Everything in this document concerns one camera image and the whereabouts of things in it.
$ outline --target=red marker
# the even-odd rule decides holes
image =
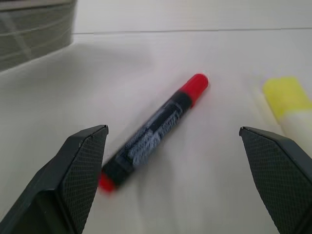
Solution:
[[[196,74],[154,114],[102,167],[99,186],[111,192],[141,165],[147,163],[151,152],[164,136],[178,124],[208,87],[208,79]]]

